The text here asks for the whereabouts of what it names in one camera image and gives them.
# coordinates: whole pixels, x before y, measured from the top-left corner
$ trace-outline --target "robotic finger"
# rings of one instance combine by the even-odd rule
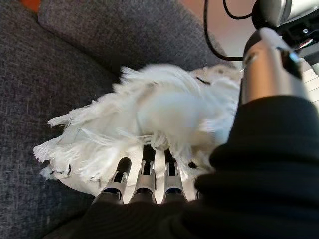
[[[155,150],[150,145],[144,145],[141,169],[134,194],[129,203],[149,202],[156,203],[156,175],[154,171]]]
[[[162,203],[187,202],[176,160],[165,151],[164,197]]]
[[[115,174],[109,180],[105,189],[95,198],[96,202],[110,202],[123,204],[123,195],[128,183],[132,162],[129,158],[122,158],[118,164]]]

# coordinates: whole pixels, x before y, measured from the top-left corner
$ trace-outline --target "white cloth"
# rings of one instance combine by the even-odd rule
[[[114,93],[49,121],[51,126],[65,125],[65,130],[34,148],[40,162],[50,161],[41,174],[96,196],[120,159],[129,157],[132,167],[124,196],[128,202],[142,147],[150,143],[157,150],[157,201],[163,195],[167,148],[179,165],[187,198],[193,199],[193,178],[213,170],[209,155],[227,140],[237,109],[239,73],[221,65],[193,72],[172,65],[122,71],[122,83],[113,85]],[[197,169],[188,166],[191,161]]]

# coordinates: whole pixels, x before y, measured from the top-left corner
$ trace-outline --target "couch cushion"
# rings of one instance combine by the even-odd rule
[[[33,147],[61,134],[49,119],[111,91],[117,78],[0,0],[0,238],[41,238],[82,213],[91,195],[45,181]]]
[[[38,16],[45,29],[116,73],[149,63],[193,70],[222,62],[208,49],[200,21],[178,0],[43,0]]]

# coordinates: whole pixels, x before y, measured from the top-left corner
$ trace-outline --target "robotic hand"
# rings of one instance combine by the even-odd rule
[[[187,203],[178,165],[166,151],[164,199],[157,204],[155,152],[145,146],[130,203],[122,200],[131,165],[124,158],[72,238],[318,237],[318,195],[310,192],[318,176],[311,173],[319,170],[319,118],[300,61],[276,32],[262,28],[248,40],[243,65],[234,124],[211,156],[216,174],[195,184],[199,199]],[[312,201],[306,208],[300,203]]]
[[[135,191],[129,203],[144,202],[156,204],[154,192],[156,189],[156,174],[154,171],[155,151],[150,145],[143,148],[141,169],[136,181]],[[183,185],[176,160],[169,150],[165,151],[166,168],[164,174],[164,196],[162,203],[186,202]],[[131,160],[122,158],[114,176],[106,188],[96,197],[93,203],[108,202],[123,204],[123,195],[130,173]]]

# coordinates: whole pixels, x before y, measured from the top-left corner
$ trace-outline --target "orange object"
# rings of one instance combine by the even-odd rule
[[[20,0],[21,3],[34,12],[38,12],[41,0]]]

